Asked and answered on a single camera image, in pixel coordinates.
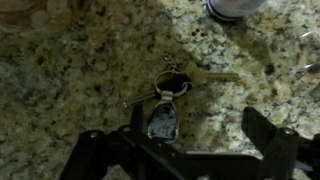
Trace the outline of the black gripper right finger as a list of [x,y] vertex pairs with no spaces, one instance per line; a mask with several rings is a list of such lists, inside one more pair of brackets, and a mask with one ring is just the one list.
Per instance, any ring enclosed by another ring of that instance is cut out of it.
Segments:
[[263,155],[260,180],[294,180],[300,169],[311,180],[320,180],[320,134],[302,137],[287,127],[277,127],[253,107],[245,107],[241,129]]

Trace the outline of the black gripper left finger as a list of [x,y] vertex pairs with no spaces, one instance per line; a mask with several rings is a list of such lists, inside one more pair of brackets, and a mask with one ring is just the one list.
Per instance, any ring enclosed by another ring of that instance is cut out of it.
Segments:
[[141,132],[143,107],[136,105],[130,123],[108,134],[90,130],[79,135],[59,180],[103,180],[120,166],[132,180],[213,180],[209,158],[180,154]]

